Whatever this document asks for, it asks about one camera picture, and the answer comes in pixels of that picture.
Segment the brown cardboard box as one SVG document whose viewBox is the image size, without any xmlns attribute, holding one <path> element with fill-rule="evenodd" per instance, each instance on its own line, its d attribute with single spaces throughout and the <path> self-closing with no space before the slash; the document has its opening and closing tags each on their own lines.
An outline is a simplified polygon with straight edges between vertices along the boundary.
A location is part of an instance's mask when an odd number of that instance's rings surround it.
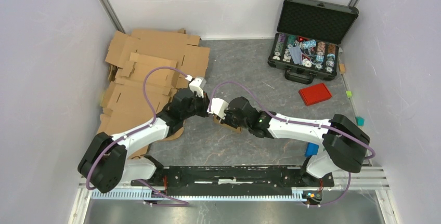
<svg viewBox="0 0 441 224">
<path fill-rule="evenodd" d="M 236 133 L 242 133 L 242 128 L 229 119 L 222 119 L 217 115 L 213 115 L 213 122 Z"/>
</svg>

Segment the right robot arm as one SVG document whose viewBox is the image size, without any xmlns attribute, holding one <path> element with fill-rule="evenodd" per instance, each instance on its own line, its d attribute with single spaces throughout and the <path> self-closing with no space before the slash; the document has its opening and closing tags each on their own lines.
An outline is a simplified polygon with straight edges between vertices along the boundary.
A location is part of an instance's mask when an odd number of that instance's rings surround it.
<svg viewBox="0 0 441 224">
<path fill-rule="evenodd" d="M 244 128 L 257 138 L 294 139 L 322 147 L 323 151 L 308 156 L 301 167 L 301 182 L 308 187 L 339 169 L 359 173 L 370 151 L 369 137 L 341 114 L 324 120 L 288 117 L 259 111 L 245 97 L 219 103 L 212 111 L 221 123 Z"/>
</svg>

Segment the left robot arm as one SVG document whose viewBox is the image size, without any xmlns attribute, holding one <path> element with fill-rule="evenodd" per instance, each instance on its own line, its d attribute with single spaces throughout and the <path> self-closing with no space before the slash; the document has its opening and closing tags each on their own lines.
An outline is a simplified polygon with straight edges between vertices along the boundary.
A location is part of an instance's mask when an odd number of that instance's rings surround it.
<svg viewBox="0 0 441 224">
<path fill-rule="evenodd" d="M 140 169 L 149 159 L 127 163 L 130 156 L 153 142 L 166 139 L 183 127 L 186 119 L 195 115 L 207 117 L 210 100 L 206 92 L 198 95 L 189 88 L 181 88 L 159 113 L 148 122 L 131 130 L 109 135 L 95 135 L 80 160 L 77 171 L 86 178 L 90 190 L 107 193 L 122 179 L 144 179 L 150 186 L 163 181 L 163 171 L 156 167 Z"/>
</svg>

